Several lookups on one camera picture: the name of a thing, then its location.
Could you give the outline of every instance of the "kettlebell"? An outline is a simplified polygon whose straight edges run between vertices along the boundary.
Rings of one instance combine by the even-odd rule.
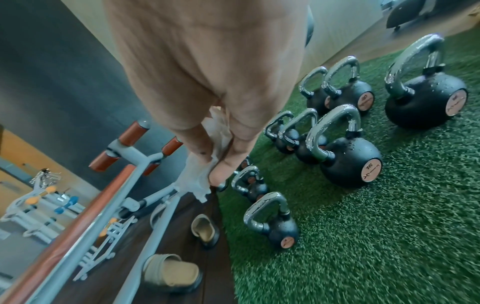
[[[318,164],[319,161],[312,155],[309,149],[307,149],[305,140],[307,139],[307,133],[298,135],[295,137],[290,137],[288,131],[293,129],[295,125],[304,118],[311,117],[311,127],[313,128],[317,124],[319,116],[315,109],[305,109],[299,115],[295,116],[290,120],[283,129],[278,133],[278,138],[285,141],[285,143],[295,151],[297,158],[304,162],[305,164],[313,165]],[[328,139],[325,136],[319,136],[318,145],[325,149],[325,146],[328,143]]]
[[[444,41],[438,34],[422,37],[406,48],[388,69],[385,87],[390,97],[385,113],[394,124],[428,129],[451,119],[464,107],[469,96],[467,86],[444,72]],[[422,74],[403,84],[400,80],[403,66],[425,49],[429,55]]]
[[[254,217],[272,203],[279,204],[278,214],[267,223],[259,223]],[[270,244],[277,249],[291,248],[299,241],[299,228],[287,205],[287,200],[279,192],[270,192],[250,206],[243,216],[243,222],[252,231],[267,236]]]
[[[284,127],[284,117],[288,117],[291,120],[294,115],[290,111],[283,111],[278,113],[272,121],[265,127],[263,133],[270,138],[275,144],[276,148],[283,154],[293,154],[294,150],[288,146],[283,140],[279,138],[279,131]],[[288,132],[290,137],[298,137],[299,134],[296,130],[292,129]]]
[[[239,174],[243,169],[247,168],[248,166],[252,165],[252,161],[250,160],[250,156],[247,155],[246,158],[241,162],[238,168],[233,172],[234,175]],[[240,181],[244,185],[252,184],[256,181],[255,179],[255,172],[251,171],[244,176],[241,177]]]
[[[325,90],[322,89],[322,86],[313,90],[313,92],[310,92],[305,88],[305,85],[307,81],[309,81],[314,75],[322,74],[325,76],[327,72],[328,71],[326,67],[314,68],[300,81],[298,85],[300,93],[306,98],[306,107],[315,109],[320,116],[323,116],[330,111],[330,109],[325,105],[325,100],[327,99],[328,94],[325,93]]]
[[[306,16],[306,42],[305,42],[305,47],[309,45],[310,39],[312,39],[312,36],[314,34],[314,27],[315,27],[315,21],[314,21],[314,15],[312,14],[312,9],[310,6],[308,6],[308,14]]]
[[[335,121],[347,116],[345,137],[318,146],[319,137]],[[382,155],[369,141],[362,138],[360,113],[353,105],[340,105],[320,118],[306,137],[306,147],[320,162],[325,177],[344,188],[359,188],[374,181],[382,170]]]
[[[330,84],[332,77],[343,67],[351,67],[351,77],[348,83],[336,89]],[[360,81],[360,63],[355,56],[348,56],[337,62],[323,78],[321,87],[327,93],[325,106],[333,109],[340,105],[354,105],[361,115],[365,115],[374,105],[375,95],[372,87]]]
[[[255,173],[255,182],[248,185],[247,188],[240,186],[239,181],[241,178],[250,172]],[[269,192],[269,187],[265,184],[264,178],[260,177],[260,171],[257,166],[248,166],[237,174],[231,181],[231,187],[243,196],[246,196],[251,203],[255,203]]]

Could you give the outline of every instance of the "person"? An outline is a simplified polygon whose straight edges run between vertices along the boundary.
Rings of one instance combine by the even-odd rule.
[[[307,0],[104,0],[123,67],[158,123],[202,161],[202,120],[229,114],[232,141],[209,175],[218,186],[252,151],[297,80]]]

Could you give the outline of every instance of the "slipper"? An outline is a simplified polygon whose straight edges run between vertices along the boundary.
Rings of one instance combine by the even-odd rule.
[[[162,292],[188,293],[202,281],[202,272],[196,264],[183,262],[176,254],[154,254],[142,271],[143,283]]]
[[[191,222],[191,232],[207,249],[214,247],[220,238],[219,228],[205,214],[199,214]]]

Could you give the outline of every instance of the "green turf mat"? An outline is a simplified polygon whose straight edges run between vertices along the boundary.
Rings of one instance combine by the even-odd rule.
[[[361,64],[376,95],[362,127],[384,163],[368,187],[336,187],[261,135],[250,156],[287,198],[301,237],[276,253],[243,224],[248,201],[231,188],[219,195],[239,304],[480,302],[479,38],[479,28],[446,38],[446,71],[465,81],[469,99],[428,131],[399,129],[385,116],[384,77],[399,53]],[[420,59],[409,74],[419,75]],[[295,89],[285,109],[298,114],[305,104]]]

